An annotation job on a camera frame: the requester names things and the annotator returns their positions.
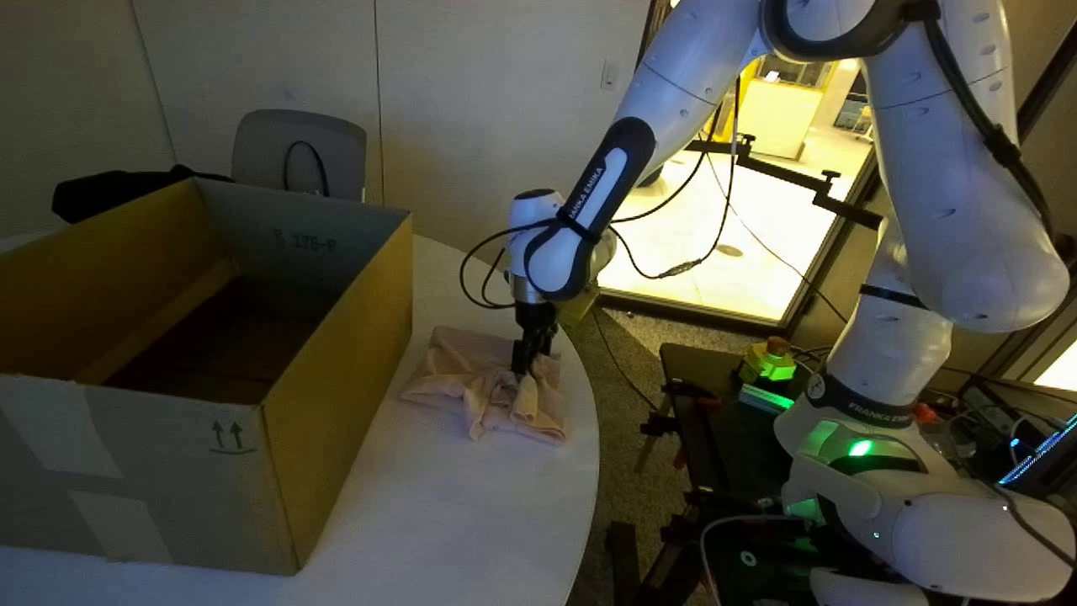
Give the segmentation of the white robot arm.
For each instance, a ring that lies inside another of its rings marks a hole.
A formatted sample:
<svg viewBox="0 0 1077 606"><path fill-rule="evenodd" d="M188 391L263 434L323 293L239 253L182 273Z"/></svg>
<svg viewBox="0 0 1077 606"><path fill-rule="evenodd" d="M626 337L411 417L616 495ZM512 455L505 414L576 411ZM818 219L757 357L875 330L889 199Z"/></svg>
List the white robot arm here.
<svg viewBox="0 0 1077 606"><path fill-rule="evenodd" d="M784 505L825 508L892 576L818 572L835 606L1040 603L1074 576L1074 529L1040 498L959 475L915 428L952 333L1016 333L1070 290L1043 195L1020 165L1003 0L680 0L565 199L522 195L515 290L569 300L626 192L656 172L764 54L855 57L892 215L852 320L798 404Z"/></svg>

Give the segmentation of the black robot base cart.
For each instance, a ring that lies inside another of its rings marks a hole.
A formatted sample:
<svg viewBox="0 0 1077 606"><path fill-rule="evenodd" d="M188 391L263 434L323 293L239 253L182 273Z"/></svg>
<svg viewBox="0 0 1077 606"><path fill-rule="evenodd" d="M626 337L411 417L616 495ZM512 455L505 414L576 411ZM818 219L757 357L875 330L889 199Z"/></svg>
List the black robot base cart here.
<svg viewBox="0 0 1077 606"><path fill-rule="evenodd" d="M650 566L616 562L619 606L1060 606L1070 518L946 465L919 431L801 417L730 354L666 347L687 512Z"/></svg>

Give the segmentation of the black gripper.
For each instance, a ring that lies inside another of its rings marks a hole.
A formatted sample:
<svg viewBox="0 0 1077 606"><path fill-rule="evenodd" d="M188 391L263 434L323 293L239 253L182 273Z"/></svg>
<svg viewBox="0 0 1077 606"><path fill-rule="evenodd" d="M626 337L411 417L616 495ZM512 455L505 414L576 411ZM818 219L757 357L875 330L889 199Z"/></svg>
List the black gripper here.
<svg viewBox="0 0 1077 606"><path fill-rule="evenodd" d="M552 303L518 303L515 323L522 337L512 350L512 374L525 377L528 370L545 370L555 364L552 337L555 337L555 306Z"/></svg>

